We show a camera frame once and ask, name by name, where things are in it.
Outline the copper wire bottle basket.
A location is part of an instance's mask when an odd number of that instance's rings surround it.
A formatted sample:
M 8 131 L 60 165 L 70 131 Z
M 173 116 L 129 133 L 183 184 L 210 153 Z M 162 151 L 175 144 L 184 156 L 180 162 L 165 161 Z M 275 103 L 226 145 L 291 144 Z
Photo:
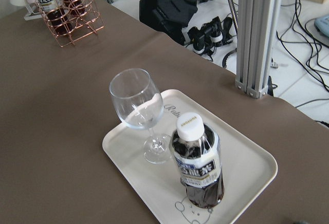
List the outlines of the copper wire bottle basket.
M 67 33 L 63 35 L 59 35 L 55 32 L 54 26 L 50 23 L 50 20 L 41 9 L 37 0 L 35 4 L 39 9 L 44 23 L 60 47 L 74 45 L 77 41 L 89 35 L 97 35 L 98 32 L 104 28 L 103 19 L 94 0 L 81 0 L 85 12 L 78 16 L 72 16 L 70 10 L 64 5 L 63 0 L 59 1 L 61 8 L 65 10 L 65 28 Z

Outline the cream rabbit tray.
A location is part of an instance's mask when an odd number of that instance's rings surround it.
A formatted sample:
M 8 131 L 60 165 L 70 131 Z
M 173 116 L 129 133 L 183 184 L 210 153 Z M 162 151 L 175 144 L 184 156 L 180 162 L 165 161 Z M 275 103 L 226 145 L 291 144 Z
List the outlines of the cream rabbit tray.
M 155 165 L 143 156 L 145 130 L 119 124 L 103 139 L 103 149 L 160 223 L 233 223 L 276 177 L 274 157 L 233 127 L 180 92 L 162 92 L 164 113 L 155 126 L 170 135 L 176 119 L 188 111 L 198 113 L 214 129 L 221 142 L 222 201 L 211 209 L 201 209 L 187 198 L 173 160 Z

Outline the aluminium frame post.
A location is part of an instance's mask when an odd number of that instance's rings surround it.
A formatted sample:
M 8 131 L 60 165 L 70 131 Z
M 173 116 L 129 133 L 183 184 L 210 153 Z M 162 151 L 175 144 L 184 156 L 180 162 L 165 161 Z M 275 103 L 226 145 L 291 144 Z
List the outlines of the aluminium frame post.
M 267 94 L 281 0 L 239 0 L 235 85 L 252 98 Z

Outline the white cup rack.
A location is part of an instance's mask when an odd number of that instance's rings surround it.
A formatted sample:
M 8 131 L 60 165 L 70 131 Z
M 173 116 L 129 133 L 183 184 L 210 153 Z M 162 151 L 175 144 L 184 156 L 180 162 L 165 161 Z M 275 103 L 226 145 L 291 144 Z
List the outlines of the white cup rack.
M 27 9 L 27 13 L 24 16 L 24 19 L 26 21 L 28 20 L 32 20 L 32 19 L 36 19 L 36 18 L 41 18 L 41 14 L 39 12 L 39 9 L 36 7 L 35 2 L 34 3 L 27 3 L 26 1 L 26 5 L 25 8 Z

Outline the metal tripod pole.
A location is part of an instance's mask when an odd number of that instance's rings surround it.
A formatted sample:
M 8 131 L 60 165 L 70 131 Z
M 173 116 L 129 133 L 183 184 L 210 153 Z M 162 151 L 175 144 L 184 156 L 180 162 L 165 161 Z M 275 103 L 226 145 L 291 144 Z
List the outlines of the metal tripod pole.
M 233 24 L 234 24 L 234 27 L 235 27 L 235 31 L 237 33 L 237 31 L 238 31 L 237 13 L 236 13 L 236 9 L 235 9 L 235 6 L 234 6 L 234 1 L 233 0 L 228 0 L 228 4 L 229 4 L 230 11 L 231 11 L 231 14 L 232 14 L 232 20 L 233 20 Z

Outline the clear wine glass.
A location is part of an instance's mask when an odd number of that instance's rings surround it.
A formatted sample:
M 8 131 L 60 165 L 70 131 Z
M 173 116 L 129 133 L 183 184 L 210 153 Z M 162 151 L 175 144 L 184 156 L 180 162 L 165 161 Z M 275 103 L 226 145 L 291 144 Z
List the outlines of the clear wine glass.
M 153 130 L 163 115 L 164 106 L 150 74 L 141 68 L 126 69 L 111 80 L 109 92 L 116 113 L 126 126 L 149 131 L 143 146 L 145 160 L 152 164 L 170 160 L 171 137 Z

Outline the black folded case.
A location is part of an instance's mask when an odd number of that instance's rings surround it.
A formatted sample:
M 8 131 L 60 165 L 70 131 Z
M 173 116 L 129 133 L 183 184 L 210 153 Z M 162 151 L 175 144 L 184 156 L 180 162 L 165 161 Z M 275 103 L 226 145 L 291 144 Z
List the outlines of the black folded case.
M 197 12 L 197 0 L 140 0 L 139 20 L 184 45 L 182 29 Z

